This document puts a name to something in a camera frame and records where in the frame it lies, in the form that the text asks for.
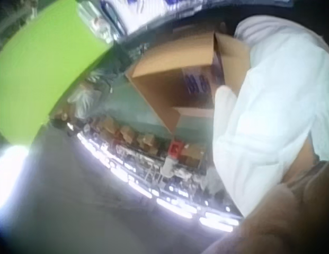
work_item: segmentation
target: white shirt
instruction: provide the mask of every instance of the white shirt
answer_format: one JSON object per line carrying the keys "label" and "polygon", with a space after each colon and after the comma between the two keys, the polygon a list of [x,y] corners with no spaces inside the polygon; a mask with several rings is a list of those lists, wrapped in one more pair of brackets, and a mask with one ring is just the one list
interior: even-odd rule
{"label": "white shirt", "polygon": [[216,92],[214,162],[244,216],[281,182],[309,132],[320,159],[329,156],[328,47],[292,24],[267,16],[241,22],[235,36],[251,46],[251,69],[238,98],[226,86]]}

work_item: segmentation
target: open cardboard box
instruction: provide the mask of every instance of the open cardboard box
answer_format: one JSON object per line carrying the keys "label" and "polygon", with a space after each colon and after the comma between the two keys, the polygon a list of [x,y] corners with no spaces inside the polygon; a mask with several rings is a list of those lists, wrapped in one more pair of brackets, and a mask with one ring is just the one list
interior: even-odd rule
{"label": "open cardboard box", "polygon": [[[238,95],[250,68],[249,48],[230,36],[214,32],[180,38],[147,51],[127,76],[173,133],[181,115],[213,117],[213,98],[218,86],[223,85],[214,75],[215,55],[221,61],[225,84]],[[199,67],[208,80],[209,93],[189,93],[183,70],[194,67]]]}

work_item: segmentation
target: merchandise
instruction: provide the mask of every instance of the merchandise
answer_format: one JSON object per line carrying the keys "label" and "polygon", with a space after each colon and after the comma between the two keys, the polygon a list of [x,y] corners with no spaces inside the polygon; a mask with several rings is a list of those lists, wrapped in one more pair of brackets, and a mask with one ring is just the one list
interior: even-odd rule
{"label": "merchandise", "polygon": [[143,143],[147,144],[150,147],[153,147],[156,143],[155,135],[145,134],[144,137],[143,137]]}
{"label": "merchandise", "polygon": [[131,127],[124,125],[120,132],[127,143],[131,144],[134,141],[135,132]]}
{"label": "merchandise", "polygon": [[102,128],[111,134],[116,134],[119,130],[119,124],[110,116],[107,116],[102,122]]}
{"label": "merchandise", "polygon": [[[181,115],[213,115],[215,92],[220,85],[230,85],[238,94],[249,68],[250,54],[245,44],[227,35],[204,31],[148,50],[127,76],[173,133]],[[194,83],[192,72],[203,80],[203,85],[193,90],[187,89],[182,78],[182,73],[190,75]],[[203,87],[205,92],[198,92]]]}

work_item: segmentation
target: small box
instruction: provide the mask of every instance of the small box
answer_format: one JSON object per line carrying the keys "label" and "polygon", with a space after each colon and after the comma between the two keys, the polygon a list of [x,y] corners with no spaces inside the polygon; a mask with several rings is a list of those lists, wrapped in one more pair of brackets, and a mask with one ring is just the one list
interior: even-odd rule
{"label": "small box", "polygon": [[141,143],[144,143],[144,142],[143,142],[143,139],[144,139],[144,135],[142,135],[142,134],[138,135],[138,136],[137,136],[137,143],[138,143],[139,145],[141,145]]}
{"label": "small box", "polygon": [[130,126],[124,125],[120,132],[127,143],[131,144],[134,141],[136,135]]}
{"label": "small box", "polygon": [[116,134],[119,130],[119,124],[110,116],[106,117],[106,119],[102,123],[102,128],[109,131],[111,134]]}
{"label": "small box", "polygon": [[147,144],[150,147],[153,147],[156,144],[156,138],[153,134],[145,134],[143,138],[143,143]]}
{"label": "small box", "polygon": [[186,144],[181,151],[182,156],[187,156],[196,160],[201,160],[206,149],[201,144]]}
{"label": "small box", "polygon": [[149,149],[149,153],[150,153],[151,155],[156,156],[156,155],[158,154],[158,146],[150,147],[150,149]]}

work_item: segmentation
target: box flap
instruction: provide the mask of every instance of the box flap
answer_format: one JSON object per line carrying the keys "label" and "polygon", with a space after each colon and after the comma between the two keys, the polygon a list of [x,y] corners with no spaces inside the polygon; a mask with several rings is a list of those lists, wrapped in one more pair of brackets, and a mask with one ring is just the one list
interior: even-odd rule
{"label": "box flap", "polygon": [[145,53],[132,77],[192,66],[212,64],[214,33],[189,36],[157,46]]}
{"label": "box flap", "polygon": [[238,96],[247,71],[250,69],[250,49],[228,35],[215,34],[221,55],[225,85]]}
{"label": "box flap", "polygon": [[173,107],[180,115],[191,117],[206,117],[214,118],[213,108],[198,108],[198,107]]}

